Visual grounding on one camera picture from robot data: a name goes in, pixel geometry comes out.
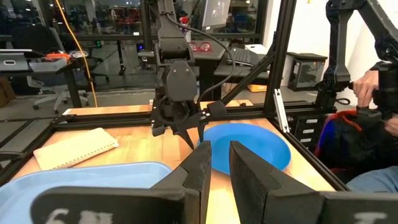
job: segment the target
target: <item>wall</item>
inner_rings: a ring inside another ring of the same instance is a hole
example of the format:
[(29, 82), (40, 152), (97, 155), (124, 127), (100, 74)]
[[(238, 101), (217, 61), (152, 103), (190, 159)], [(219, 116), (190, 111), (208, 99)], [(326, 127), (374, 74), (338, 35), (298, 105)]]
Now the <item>wall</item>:
[[(297, 0), (292, 30), (290, 33), (288, 52), (315, 53), (329, 55), (330, 23), (326, 18), (325, 6), (327, 0)], [(280, 0), (269, 0), (267, 9), (266, 33), (264, 45), (269, 47), (272, 43), (279, 15)], [(346, 64), (348, 65), (351, 54), (361, 30), (362, 18), (354, 12), (348, 23)], [(285, 63), (284, 79), (281, 85), (287, 85), (292, 59), (288, 57)]]

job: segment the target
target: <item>light blue tray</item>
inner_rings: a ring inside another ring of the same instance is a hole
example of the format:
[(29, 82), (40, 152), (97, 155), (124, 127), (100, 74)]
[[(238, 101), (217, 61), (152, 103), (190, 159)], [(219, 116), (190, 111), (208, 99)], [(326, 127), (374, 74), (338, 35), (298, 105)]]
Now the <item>light blue tray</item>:
[(171, 173), (158, 162), (43, 171), (0, 187), (0, 224), (31, 224), (30, 205), (45, 190), (60, 186), (151, 188)]

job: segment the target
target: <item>black cable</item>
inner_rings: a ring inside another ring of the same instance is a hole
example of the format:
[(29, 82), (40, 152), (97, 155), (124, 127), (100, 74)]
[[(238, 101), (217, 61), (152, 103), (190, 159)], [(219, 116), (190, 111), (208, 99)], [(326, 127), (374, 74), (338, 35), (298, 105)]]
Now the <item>black cable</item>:
[(189, 22), (191, 21), (192, 15), (193, 15), (193, 13), (195, 12), (195, 10), (197, 9), (197, 7), (198, 7), (198, 5), (199, 5), (199, 2), (200, 2), (200, 0), (197, 0), (197, 1), (195, 2), (195, 4), (193, 5), (191, 14), (189, 14), (189, 17), (188, 17), (188, 22), (187, 22), (187, 24), (189, 24)]
[(249, 72), (250, 72), (251, 69), (249, 68), (249, 69), (241, 70), (241, 71), (231, 80), (231, 85), (229, 86), (228, 91), (226, 91), (223, 95), (221, 95), (220, 98), (219, 98), (218, 100), (222, 99), (222, 97), (224, 97), (225, 95), (227, 95), (227, 94), (231, 91), (231, 89), (232, 89), (232, 84), (234, 83), (235, 79), (238, 78), (239, 75), (242, 74), (242, 72), (245, 72), (245, 71), (249, 71)]
[(205, 32), (202, 32), (202, 31), (200, 31), (200, 30), (198, 30), (198, 29), (194, 29), (194, 28), (191, 28), (191, 27), (183, 26), (183, 25), (179, 24), (178, 22), (173, 21), (173, 19), (170, 17), (169, 9), (167, 8), (167, 0), (164, 0), (164, 4), (165, 4), (165, 10), (166, 10), (167, 19), (168, 19), (171, 23), (173, 23), (173, 24), (175, 24), (176, 26), (179, 26), (179, 27), (181, 27), (181, 28), (183, 28), (183, 29), (190, 30), (190, 31), (192, 31), (192, 32), (197, 32), (198, 34), (204, 35), (205, 37), (208, 37), (208, 38), (210, 38), (211, 40), (214, 40), (217, 44), (220, 44), (220, 45), (222, 46), (222, 48), (224, 48), (225, 51), (226, 51), (226, 52), (229, 54), (229, 56), (231, 57), (231, 60), (232, 60), (232, 71), (231, 71), (231, 74), (229, 74), (229, 75), (228, 75), (224, 80), (222, 80), (221, 82), (219, 82), (219, 83), (213, 85), (212, 87), (208, 88), (207, 90), (205, 90), (205, 91), (202, 93), (202, 95), (200, 95), (199, 98), (198, 98), (197, 104), (200, 105), (201, 99), (202, 99), (206, 94), (208, 94), (209, 92), (211, 92), (211, 91), (215, 90), (216, 88), (220, 87), (222, 84), (226, 83), (226, 82), (233, 76), (233, 74), (234, 74), (234, 72), (235, 72), (235, 67), (236, 67), (236, 65), (235, 65), (235, 59), (234, 59), (233, 54), (231, 53), (231, 51), (229, 51), (229, 49), (228, 49), (221, 41), (219, 41), (217, 38), (212, 37), (211, 35), (209, 35), (209, 34), (207, 34), (207, 33), (205, 33)]

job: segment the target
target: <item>white label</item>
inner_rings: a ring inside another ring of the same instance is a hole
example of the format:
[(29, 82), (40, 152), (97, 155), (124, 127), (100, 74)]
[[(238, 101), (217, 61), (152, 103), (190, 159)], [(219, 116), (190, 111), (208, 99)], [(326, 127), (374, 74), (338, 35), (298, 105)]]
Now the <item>white label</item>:
[(303, 134), (313, 133), (314, 131), (315, 131), (314, 129), (307, 129), (303, 131)]
[[(69, 209), (58, 208), (55, 209), (45, 222), (45, 224), (66, 224), (65, 222), (57, 219), (67, 216)], [(82, 211), (80, 212), (80, 221), (78, 224), (112, 224), (113, 214), (104, 212)]]
[(375, 224), (377, 220), (387, 219), (387, 214), (382, 212), (360, 212), (354, 214), (355, 224)]
[(309, 138), (309, 139), (301, 139), (300, 140), (300, 142), (310, 142), (311, 141), (311, 139)]
[(298, 65), (294, 65), (293, 73), (294, 74), (298, 74), (298, 72), (299, 72), (299, 66)]
[(318, 122), (318, 119), (308, 119), (307, 120), (307, 124), (313, 124), (313, 123), (316, 123), (316, 122)]

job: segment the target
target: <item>black box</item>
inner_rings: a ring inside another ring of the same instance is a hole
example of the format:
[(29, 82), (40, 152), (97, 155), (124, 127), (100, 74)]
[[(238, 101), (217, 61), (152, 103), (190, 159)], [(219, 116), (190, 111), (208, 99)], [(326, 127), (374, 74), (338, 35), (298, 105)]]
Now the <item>black box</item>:
[(315, 85), (321, 81), (327, 57), (316, 54), (296, 54), (293, 57), (287, 88), (293, 91), (316, 90)]

